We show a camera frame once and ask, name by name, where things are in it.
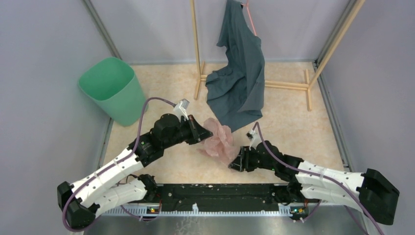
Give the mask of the green plastic trash bin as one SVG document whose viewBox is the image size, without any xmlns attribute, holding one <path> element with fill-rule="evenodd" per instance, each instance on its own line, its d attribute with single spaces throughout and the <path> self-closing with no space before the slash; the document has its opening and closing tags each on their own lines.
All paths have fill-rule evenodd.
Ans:
<svg viewBox="0 0 415 235">
<path fill-rule="evenodd" d="M 81 91 L 122 126 L 141 116 L 146 96 L 134 70 L 116 57 L 108 57 L 88 69 L 78 80 Z"/>
</svg>

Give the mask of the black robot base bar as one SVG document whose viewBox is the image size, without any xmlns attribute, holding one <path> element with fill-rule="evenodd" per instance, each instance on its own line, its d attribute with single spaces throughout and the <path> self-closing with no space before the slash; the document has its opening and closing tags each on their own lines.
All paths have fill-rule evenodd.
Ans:
<svg viewBox="0 0 415 235">
<path fill-rule="evenodd" d="M 278 184 L 163 184 L 139 203 L 161 205 L 162 212 L 272 212 L 279 205 L 304 204 L 294 186 Z"/>
</svg>

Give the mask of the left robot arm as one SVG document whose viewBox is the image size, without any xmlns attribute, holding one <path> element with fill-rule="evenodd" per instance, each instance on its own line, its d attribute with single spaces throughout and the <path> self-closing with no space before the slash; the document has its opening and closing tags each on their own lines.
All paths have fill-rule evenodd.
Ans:
<svg viewBox="0 0 415 235">
<path fill-rule="evenodd" d="M 57 187 L 63 224 L 78 232 L 112 208 L 133 201 L 154 201 L 157 184 L 153 176 L 140 175 L 123 185 L 118 182 L 161 158 L 167 148 L 182 142 L 197 144 L 212 136 L 192 115 L 162 115 L 149 132 L 136 138 L 111 162 L 79 181 L 62 182 Z"/>
</svg>

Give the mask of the pink plastic trash bag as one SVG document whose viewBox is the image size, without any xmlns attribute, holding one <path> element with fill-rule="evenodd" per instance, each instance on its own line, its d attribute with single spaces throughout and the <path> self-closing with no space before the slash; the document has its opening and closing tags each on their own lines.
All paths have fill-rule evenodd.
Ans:
<svg viewBox="0 0 415 235">
<path fill-rule="evenodd" d="M 211 117 L 204 121 L 203 127 L 212 132 L 213 136 L 202 141 L 201 148 L 197 151 L 226 166 L 231 164 L 240 152 L 240 146 L 234 144 L 231 129 Z"/>
</svg>

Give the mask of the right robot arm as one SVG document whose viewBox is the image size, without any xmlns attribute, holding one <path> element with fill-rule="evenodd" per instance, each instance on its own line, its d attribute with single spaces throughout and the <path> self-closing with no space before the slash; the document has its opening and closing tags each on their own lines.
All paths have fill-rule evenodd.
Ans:
<svg viewBox="0 0 415 235">
<path fill-rule="evenodd" d="M 271 170 L 288 182 L 287 196 L 294 202 L 317 199 L 356 209 L 377 223 L 394 223 L 399 190 L 379 171 L 346 172 L 322 167 L 281 153 L 269 141 L 243 146 L 228 167 L 239 172 Z"/>
</svg>

